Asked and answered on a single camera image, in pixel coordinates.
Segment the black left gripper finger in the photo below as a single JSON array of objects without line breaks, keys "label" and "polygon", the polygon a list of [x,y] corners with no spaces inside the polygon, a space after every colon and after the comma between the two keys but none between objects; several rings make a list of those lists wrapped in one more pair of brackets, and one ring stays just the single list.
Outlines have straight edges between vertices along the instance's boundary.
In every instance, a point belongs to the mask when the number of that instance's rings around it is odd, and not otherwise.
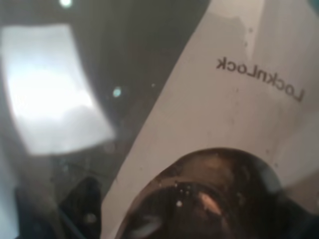
[{"label": "black left gripper finger", "polygon": [[18,239],[99,239],[102,230],[101,184],[93,177],[80,181],[46,215],[24,190],[14,192],[17,206]]}]

